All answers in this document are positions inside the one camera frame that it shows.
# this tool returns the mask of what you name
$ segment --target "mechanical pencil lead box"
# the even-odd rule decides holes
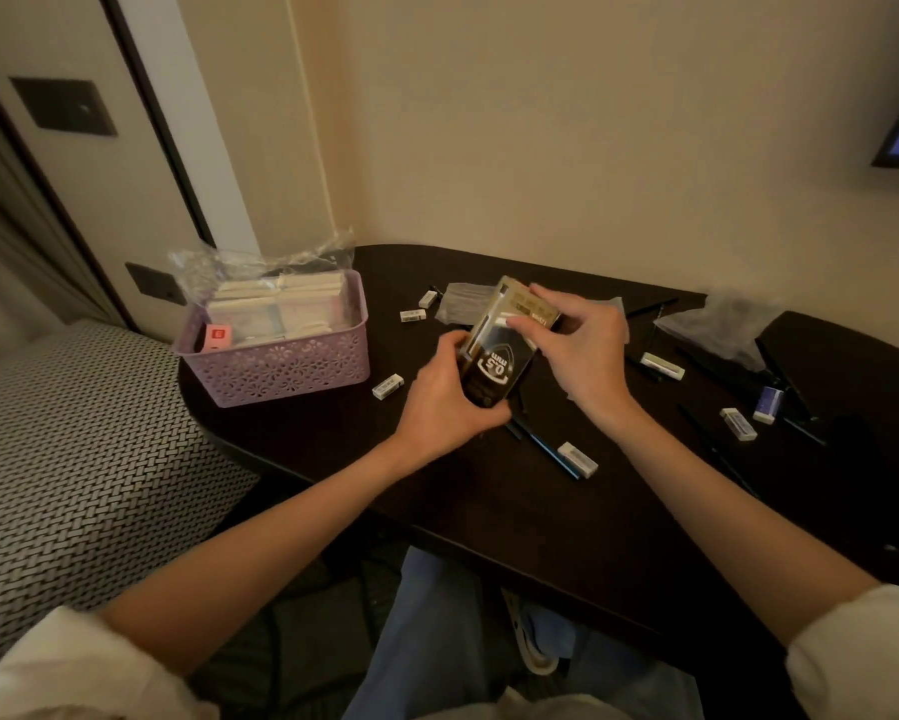
[[[506,399],[536,353],[535,343],[506,325],[511,316],[529,316],[552,328],[560,312],[518,280],[506,276],[499,280],[459,351],[463,394],[476,406],[492,407]]]

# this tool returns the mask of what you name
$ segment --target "blue eraser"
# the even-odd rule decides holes
[[[753,419],[763,424],[776,422],[776,413],[780,410],[780,402],[783,401],[783,392],[779,388],[764,386],[759,401],[755,404]]]

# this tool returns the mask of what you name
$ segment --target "perforated basket pattern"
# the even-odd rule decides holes
[[[347,270],[346,277],[349,292],[358,294],[360,321],[345,331],[195,353],[193,347],[207,314],[191,305],[173,349],[220,407],[359,384],[370,376],[366,297],[360,274]]]

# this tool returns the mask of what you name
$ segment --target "right hand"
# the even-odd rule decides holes
[[[506,325],[536,344],[556,381],[594,422],[614,421],[634,404],[624,376],[626,319],[613,306],[533,284],[530,291],[569,318],[568,335],[553,333],[525,315]]]

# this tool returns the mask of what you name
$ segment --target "white sneaker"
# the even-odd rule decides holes
[[[509,612],[510,621],[515,632],[515,645],[519,648],[519,655],[526,669],[534,675],[552,675],[560,664],[558,656],[546,656],[536,646],[533,637],[530,636],[523,624],[523,615],[520,612],[520,598],[514,596],[505,588],[501,588],[503,601],[506,602],[506,610]]]

